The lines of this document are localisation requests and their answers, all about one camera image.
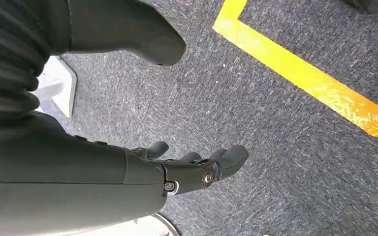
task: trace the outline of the prosthetic hand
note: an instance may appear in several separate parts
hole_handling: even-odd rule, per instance
[[[185,43],[136,0],[0,0],[0,236],[59,235],[158,212],[167,196],[236,173],[242,146],[158,161],[168,145],[127,149],[65,133],[28,91],[51,54],[129,50],[172,65]]]

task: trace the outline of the prosthetic arm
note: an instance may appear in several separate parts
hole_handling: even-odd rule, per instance
[[[158,212],[167,196],[236,173],[242,146],[209,158],[158,161],[164,142],[127,149],[65,133],[33,111],[28,91],[50,55],[128,50],[177,63],[185,42],[151,6],[136,0],[0,0],[0,236],[59,235]]]

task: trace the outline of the bolt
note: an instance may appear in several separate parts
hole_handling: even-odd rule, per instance
[[[209,186],[212,181],[214,180],[214,175],[212,174],[212,172],[210,171],[206,171],[203,178],[202,178],[202,182],[205,186]]]
[[[169,192],[173,191],[175,189],[175,183],[166,182],[166,184],[164,184],[164,189]]]

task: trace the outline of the yellow floor marking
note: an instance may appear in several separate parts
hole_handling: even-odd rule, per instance
[[[226,0],[213,29],[370,135],[378,105],[238,20],[247,0]]]

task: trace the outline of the robotic hand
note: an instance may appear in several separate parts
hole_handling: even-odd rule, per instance
[[[169,195],[236,173],[242,146],[158,161],[168,145],[127,149],[65,133],[28,91],[50,55],[129,50],[172,65],[185,42],[137,0],[0,0],[0,236],[59,235],[158,212]]]

